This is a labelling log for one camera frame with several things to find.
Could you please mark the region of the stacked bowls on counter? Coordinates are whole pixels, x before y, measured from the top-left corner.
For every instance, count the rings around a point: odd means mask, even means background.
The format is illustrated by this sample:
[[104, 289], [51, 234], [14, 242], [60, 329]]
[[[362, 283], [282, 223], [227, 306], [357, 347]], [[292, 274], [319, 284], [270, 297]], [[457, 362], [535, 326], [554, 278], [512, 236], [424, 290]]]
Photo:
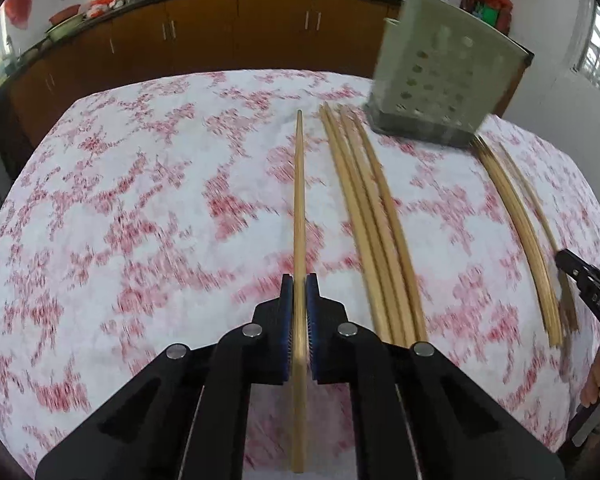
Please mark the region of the stacked bowls on counter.
[[45, 36], [50, 41], [57, 42], [76, 30], [83, 20], [84, 14], [79, 4], [68, 6], [48, 19], [50, 28], [46, 30]]

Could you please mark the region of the brown lower kitchen cabinets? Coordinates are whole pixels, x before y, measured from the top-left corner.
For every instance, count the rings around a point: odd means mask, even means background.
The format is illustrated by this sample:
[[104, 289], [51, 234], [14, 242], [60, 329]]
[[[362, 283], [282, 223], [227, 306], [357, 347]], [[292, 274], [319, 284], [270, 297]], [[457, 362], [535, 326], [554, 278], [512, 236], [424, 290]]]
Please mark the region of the brown lower kitchen cabinets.
[[395, 4], [166, 0], [89, 27], [25, 68], [0, 102], [0, 150], [19, 165], [74, 101], [170, 75], [242, 68], [371, 77]]

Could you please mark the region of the green perforated utensil holder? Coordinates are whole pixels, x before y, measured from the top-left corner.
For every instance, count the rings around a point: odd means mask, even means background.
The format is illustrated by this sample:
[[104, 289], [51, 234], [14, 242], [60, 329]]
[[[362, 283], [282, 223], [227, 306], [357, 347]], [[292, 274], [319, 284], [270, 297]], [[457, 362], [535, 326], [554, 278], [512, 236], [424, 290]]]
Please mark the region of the green perforated utensil holder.
[[403, 0], [386, 21], [365, 114], [386, 136], [469, 148], [532, 54], [442, 0]]

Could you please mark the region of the red plastic bag on wall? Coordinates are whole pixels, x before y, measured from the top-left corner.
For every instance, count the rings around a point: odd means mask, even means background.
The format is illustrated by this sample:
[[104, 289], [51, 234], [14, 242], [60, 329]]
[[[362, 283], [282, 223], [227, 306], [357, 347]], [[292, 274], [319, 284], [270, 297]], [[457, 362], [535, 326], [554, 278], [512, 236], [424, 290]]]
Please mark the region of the red plastic bag on wall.
[[32, 0], [5, 0], [4, 10], [9, 23], [16, 29], [26, 30], [32, 11]]

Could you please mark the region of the red bags on counter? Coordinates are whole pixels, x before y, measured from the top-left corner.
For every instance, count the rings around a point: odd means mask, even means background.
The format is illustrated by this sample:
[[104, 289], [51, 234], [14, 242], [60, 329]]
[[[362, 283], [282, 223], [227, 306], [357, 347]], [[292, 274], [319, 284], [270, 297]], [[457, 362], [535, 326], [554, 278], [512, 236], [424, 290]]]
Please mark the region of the red bags on counter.
[[460, 7], [502, 34], [509, 35], [513, 14], [510, 0], [460, 0]]

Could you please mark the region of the floral red white tablecloth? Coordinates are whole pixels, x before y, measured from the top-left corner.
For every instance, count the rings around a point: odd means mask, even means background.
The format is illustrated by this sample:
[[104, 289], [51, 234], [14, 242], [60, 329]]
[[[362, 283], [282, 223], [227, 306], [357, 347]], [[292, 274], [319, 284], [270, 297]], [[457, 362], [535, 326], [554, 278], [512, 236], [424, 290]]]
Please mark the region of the floral red white tablecloth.
[[[294, 264], [294, 132], [306, 139], [306, 265], [370, 325], [318, 110], [370, 84], [298, 70], [156, 79], [56, 122], [0, 210], [0, 440], [44, 455], [168, 344], [213, 344]], [[430, 341], [551, 450], [598, 342], [586, 307], [547, 341], [517, 233], [473, 154], [370, 137], [396, 203]]]

